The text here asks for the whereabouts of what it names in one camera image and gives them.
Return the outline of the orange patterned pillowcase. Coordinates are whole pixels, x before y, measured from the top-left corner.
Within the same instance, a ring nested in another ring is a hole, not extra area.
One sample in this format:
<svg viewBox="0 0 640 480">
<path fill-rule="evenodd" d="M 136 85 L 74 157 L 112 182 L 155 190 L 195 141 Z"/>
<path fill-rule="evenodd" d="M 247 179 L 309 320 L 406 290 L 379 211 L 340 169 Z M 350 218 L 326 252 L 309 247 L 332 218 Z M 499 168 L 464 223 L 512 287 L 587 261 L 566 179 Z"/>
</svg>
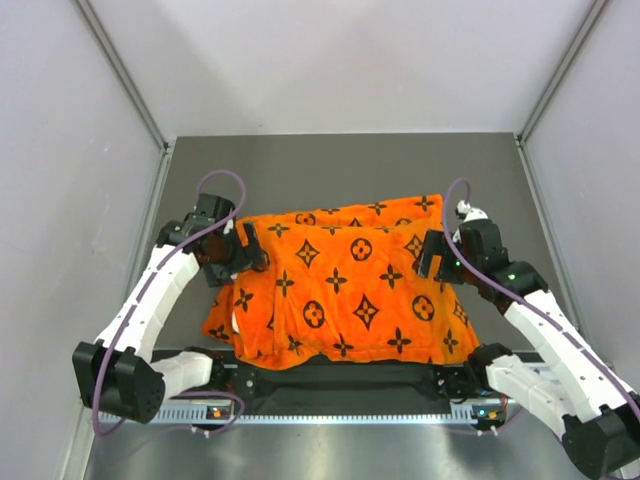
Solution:
<svg viewBox="0 0 640 480">
<path fill-rule="evenodd" d="M 426 232 L 442 227 L 442 210 L 436 194 L 250 217 L 269 268 L 223 287 L 202 333 L 268 370 L 318 355 L 464 362 L 479 340 L 454 289 L 413 269 Z"/>
</svg>

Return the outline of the white pillow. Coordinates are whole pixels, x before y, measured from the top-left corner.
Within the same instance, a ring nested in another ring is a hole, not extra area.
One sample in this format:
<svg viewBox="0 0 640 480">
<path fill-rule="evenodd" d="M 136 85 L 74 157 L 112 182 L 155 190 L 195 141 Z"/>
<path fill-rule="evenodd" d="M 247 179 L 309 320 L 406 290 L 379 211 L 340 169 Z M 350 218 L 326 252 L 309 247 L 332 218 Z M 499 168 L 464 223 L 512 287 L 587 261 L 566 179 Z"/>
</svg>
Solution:
<svg viewBox="0 0 640 480">
<path fill-rule="evenodd" d="M 236 317 L 235 310 L 231 312 L 231 326 L 234 334 L 239 334 L 239 325 Z"/>
</svg>

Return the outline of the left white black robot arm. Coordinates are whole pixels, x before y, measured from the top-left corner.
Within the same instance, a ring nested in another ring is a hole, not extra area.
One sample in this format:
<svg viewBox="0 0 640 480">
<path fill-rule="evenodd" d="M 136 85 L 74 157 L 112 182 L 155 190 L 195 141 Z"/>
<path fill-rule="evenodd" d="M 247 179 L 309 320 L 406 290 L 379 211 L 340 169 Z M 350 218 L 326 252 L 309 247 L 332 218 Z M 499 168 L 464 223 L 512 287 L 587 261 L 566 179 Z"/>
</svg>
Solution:
<svg viewBox="0 0 640 480">
<path fill-rule="evenodd" d="M 120 311 L 93 342 L 81 342 L 72 364 L 83 405 L 102 413 L 149 423 L 162 404 L 196 388 L 216 396 L 225 370 L 203 349 L 152 359 L 159 334 L 188 284 L 202 274 L 221 288 L 266 259 L 252 224 L 237 225 L 237 208 L 223 197 L 201 193 L 181 221 L 159 232 L 149 261 Z"/>
</svg>

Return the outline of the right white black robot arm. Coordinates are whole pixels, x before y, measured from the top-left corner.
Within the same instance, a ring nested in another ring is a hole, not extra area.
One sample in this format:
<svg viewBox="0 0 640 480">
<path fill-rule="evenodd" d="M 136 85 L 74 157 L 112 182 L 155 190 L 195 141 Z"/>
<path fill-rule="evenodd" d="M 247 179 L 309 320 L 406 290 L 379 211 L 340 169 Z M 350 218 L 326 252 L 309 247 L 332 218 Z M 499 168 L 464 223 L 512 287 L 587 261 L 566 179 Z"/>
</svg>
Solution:
<svg viewBox="0 0 640 480">
<path fill-rule="evenodd" d="M 519 403 L 585 477 L 639 476 L 638 393 L 595 354 L 537 270 L 510 259 L 493 221 L 466 220 L 453 235 L 428 231 L 415 269 L 421 277 L 474 286 L 554 375 L 545 378 L 501 344 L 482 345 L 465 363 L 474 393 L 496 391 Z"/>
</svg>

